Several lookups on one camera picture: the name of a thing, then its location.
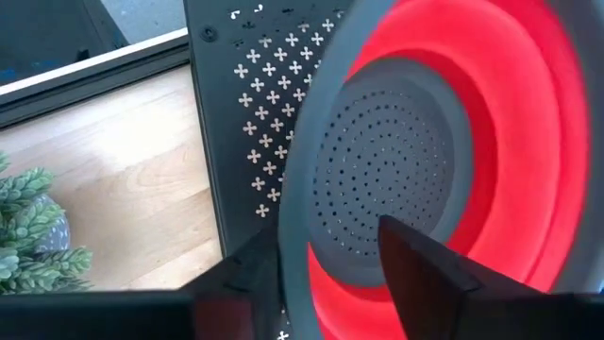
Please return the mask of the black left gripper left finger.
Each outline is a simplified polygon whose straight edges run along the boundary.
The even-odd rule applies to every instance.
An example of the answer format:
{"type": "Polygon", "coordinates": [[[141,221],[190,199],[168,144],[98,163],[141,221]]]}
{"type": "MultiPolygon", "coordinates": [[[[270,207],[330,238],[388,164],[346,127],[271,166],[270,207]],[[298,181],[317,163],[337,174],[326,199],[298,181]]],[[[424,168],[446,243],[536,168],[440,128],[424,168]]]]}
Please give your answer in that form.
{"type": "Polygon", "coordinates": [[[266,228],[176,290],[0,297],[0,340],[270,340],[277,231],[266,228]]]}

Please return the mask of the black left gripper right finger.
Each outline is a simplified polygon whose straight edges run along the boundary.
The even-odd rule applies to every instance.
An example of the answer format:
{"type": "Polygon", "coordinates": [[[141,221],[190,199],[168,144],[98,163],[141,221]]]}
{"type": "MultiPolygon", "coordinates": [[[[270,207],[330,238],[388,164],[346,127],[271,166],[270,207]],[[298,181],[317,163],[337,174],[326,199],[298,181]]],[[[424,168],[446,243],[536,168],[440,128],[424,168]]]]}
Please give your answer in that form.
{"type": "Polygon", "coordinates": [[[604,340],[604,295],[542,293],[390,215],[378,250],[408,340],[604,340]]]}

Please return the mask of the red collapsible colander bowl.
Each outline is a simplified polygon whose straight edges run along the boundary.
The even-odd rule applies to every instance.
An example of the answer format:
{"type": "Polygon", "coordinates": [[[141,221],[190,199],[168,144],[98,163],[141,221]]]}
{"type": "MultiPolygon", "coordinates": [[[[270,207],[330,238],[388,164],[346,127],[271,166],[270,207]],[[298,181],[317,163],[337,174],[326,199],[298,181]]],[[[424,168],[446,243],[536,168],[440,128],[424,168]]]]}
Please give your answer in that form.
{"type": "Polygon", "coordinates": [[[604,0],[356,0],[289,151],[299,335],[408,340],[383,215],[542,293],[604,295],[604,0]]]}

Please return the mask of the green grape bunch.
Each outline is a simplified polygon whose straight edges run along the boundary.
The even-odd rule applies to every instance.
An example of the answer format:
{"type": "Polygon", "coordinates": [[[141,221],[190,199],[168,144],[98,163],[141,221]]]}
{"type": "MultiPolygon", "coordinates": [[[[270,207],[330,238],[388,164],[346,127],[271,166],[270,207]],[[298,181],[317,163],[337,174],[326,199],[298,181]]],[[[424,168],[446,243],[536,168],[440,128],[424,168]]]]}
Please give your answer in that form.
{"type": "MultiPolygon", "coordinates": [[[[9,167],[0,151],[0,174],[9,167]]],[[[65,211],[49,195],[42,167],[0,177],[0,296],[86,291],[92,252],[70,246],[65,211]]]]}

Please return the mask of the black perforated metal shelf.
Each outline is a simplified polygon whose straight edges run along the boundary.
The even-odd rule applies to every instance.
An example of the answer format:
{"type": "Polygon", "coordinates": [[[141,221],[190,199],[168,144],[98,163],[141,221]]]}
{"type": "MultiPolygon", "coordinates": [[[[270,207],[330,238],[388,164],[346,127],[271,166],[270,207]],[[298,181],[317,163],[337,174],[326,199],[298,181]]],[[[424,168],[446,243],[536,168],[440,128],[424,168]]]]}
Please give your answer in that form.
{"type": "Polygon", "coordinates": [[[317,340],[294,331],[277,221],[297,114],[354,0],[183,0],[222,261],[210,340],[317,340]]]}

